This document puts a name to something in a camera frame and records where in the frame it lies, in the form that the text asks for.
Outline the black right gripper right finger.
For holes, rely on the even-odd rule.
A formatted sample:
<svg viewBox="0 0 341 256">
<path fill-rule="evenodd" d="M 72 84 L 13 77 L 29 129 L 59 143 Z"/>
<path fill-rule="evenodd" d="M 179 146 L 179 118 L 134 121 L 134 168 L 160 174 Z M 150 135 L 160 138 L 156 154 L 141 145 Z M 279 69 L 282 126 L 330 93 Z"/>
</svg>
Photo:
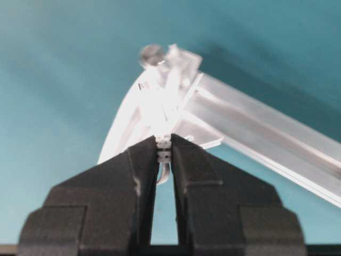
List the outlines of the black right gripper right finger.
<svg viewBox="0 0 341 256">
<path fill-rule="evenodd" d="M 193 255 L 305 255 L 296 215 L 276 189 L 172 135 L 179 242 Z"/>
</svg>

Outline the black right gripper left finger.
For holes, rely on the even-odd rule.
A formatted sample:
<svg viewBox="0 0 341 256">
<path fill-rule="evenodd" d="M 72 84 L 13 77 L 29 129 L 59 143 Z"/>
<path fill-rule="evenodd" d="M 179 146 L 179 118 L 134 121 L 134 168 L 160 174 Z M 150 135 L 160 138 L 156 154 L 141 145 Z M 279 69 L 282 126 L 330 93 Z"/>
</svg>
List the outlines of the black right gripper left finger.
<svg viewBox="0 0 341 256">
<path fill-rule="evenodd" d="M 18 255 L 130 255 L 148 246 L 156 176 L 149 137 L 54 186 L 26 219 Z"/>
</svg>

